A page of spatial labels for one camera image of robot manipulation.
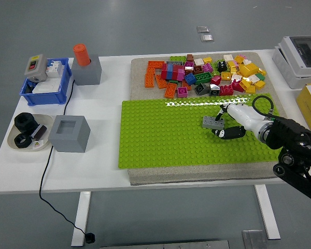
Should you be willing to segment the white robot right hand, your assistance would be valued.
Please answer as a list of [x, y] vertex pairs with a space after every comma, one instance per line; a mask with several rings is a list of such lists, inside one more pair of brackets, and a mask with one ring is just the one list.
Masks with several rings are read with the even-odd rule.
[[212, 133], [223, 140], [237, 139], [245, 136], [246, 131], [252, 131], [255, 137], [265, 143], [264, 135], [267, 134], [272, 122], [265, 120], [264, 116], [258, 114], [253, 107], [244, 104], [224, 104], [220, 105], [221, 110], [216, 116], [216, 121], [220, 120], [224, 113], [228, 113], [241, 126], [226, 128], [223, 130], [212, 129]]

